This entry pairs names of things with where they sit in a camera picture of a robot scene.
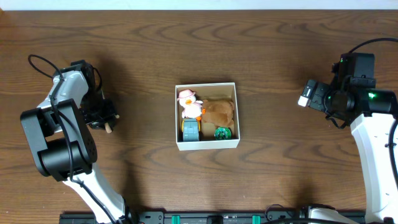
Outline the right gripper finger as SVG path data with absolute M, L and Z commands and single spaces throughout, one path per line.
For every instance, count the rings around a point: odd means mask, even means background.
M 329 84 L 318 81 L 309 81 L 309 85 L 312 88 L 309 107 L 312 109 L 325 109 L 325 100 L 330 91 Z
M 303 92 L 298 99 L 298 105 L 306 107 L 310 104 L 310 100 L 313 97 L 313 92 L 317 87 L 317 81 L 308 80 L 304 86 Z

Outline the brown plush bear toy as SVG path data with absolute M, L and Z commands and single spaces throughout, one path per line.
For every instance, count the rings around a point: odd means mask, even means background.
M 201 121 L 216 128 L 230 128 L 234 125 L 234 103 L 228 100 L 203 100 Z

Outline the green lattice ball toy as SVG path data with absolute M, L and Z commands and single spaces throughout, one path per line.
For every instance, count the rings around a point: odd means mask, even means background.
M 215 129 L 216 140 L 230 140 L 232 138 L 232 132 L 230 128 L 218 127 Z

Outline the white pink duck toy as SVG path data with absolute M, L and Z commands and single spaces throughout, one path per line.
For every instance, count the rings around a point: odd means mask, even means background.
M 177 101 L 183 107 L 182 118 L 201 120 L 203 101 L 197 100 L 195 92 L 189 89 L 178 93 Z

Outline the yellow grey toy truck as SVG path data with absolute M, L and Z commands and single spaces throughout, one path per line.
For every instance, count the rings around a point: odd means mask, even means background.
M 200 122 L 195 118 L 188 118 L 182 121 L 183 142 L 200 140 Z

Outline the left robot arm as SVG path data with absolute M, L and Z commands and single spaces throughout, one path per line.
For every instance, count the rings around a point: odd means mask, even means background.
M 104 97 L 98 69 L 80 60 L 56 68 L 50 78 L 53 86 L 44 101 L 20 117 L 37 170 L 71 187 L 91 208 L 96 223 L 137 223 L 97 165 L 90 129 L 111 133 L 119 118 L 113 102 Z

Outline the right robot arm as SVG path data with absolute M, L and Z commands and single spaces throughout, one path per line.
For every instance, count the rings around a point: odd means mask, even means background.
M 351 129 L 366 190 L 364 220 L 397 223 L 397 97 L 376 88 L 374 61 L 374 54 L 341 54 L 332 82 L 308 80 L 298 105 Z

